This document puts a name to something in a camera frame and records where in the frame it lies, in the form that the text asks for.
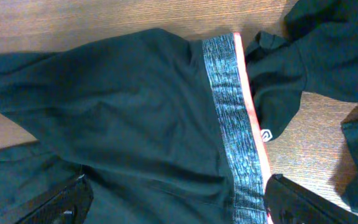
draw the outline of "wooden table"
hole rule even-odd
[[[107,37],[161,27],[187,39],[242,33],[247,45],[259,30],[282,35],[296,0],[0,0],[0,53],[61,51]],[[305,93],[301,110],[267,144],[273,173],[346,207],[339,198],[356,175],[340,123],[358,106]],[[34,141],[0,115],[0,147]]]

